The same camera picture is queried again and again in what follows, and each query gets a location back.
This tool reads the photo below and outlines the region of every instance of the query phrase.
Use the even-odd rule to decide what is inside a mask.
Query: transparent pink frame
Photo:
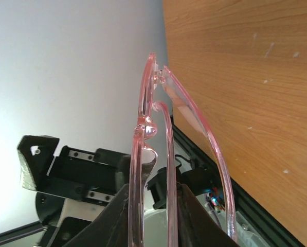
[[[129,184],[129,221],[128,221],[128,246],[139,247],[144,245],[143,231],[143,198],[146,179],[157,160],[157,153],[149,147],[145,140],[153,137],[157,132],[156,124],[151,120],[151,110],[161,111],[165,117],[166,142],[167,142],[167,218],[168,218],[168,247],[178,246],[177,235],[177,194],[176,171],[174,165],[174,139],[172,124],[168,108],[163,102],[153,102],[153,91],[158,84],[163,85],[164,90],[173,101],[174,107],[184,115],[198,132],[204,135],[210,142],[216,156],[220,172],[226,208],[227,234],[234,241],[236,235],[236,212],[231,186],[231,179],[220,147],[212,133],[210,126],[203,117],[190,95],[180,84],[173,73],[164,66],[158,70],[155,54],[150,54],[147,60],[140,88],[138,103],[137,126],[134,132],[132,158],[130,167]],[[153,153],[153,159],[149,163],[142,162],[142,153]]]

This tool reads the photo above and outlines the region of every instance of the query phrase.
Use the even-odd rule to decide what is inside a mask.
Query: nose pad
[[[146,128],[144,133],[144,139],[147,140],[156,135],[156,133],[158,132],[158,127],[150,117],[146,117],[145,122]]]
[[[142,147],[142,185],[143,188],[155,164],[157,164],[158,154],[148,144],[144,143]]]

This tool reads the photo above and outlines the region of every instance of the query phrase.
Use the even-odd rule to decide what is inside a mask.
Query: pink eyeglasses
[[[155,54],[150,54],[143,72],[138,103],[137,126],[133,138],[129,184],[128,246],[139,247],[144,245],[144,189],[146,187],[147,178],[157,161],[157,153],[145,142],[157,133],[157,126],[150,118],[152,109],[157,112],[162,112],[165,117],[167,142],[168,247],[178,246],[174,139],[167,106],[161,101],[153,102],[153,91],[159,84],[164,87],[164,90],[172,99],[174,107],[179,109],[189,124],[204,135],[212,146],[223,185],[227,234],[236,242],[236,210],[234,207],[231,179],[220,147],[201,111],[181,83],[166,66],[164,66],[163,70],[159,70]],[[142,162],[142,155],[144,153],[148,153],[152,157],[150,162]]]

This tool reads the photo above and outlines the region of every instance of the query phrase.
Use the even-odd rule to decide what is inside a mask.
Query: wooden table
[[[307,1],[165,0],[164,13],[170,68],[232,178],[307,246]]]

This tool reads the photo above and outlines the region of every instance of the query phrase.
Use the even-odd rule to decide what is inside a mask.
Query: wood grain
[[[169,66],[232,178],[307,246],[307,1],[165,0],[164,12]]]

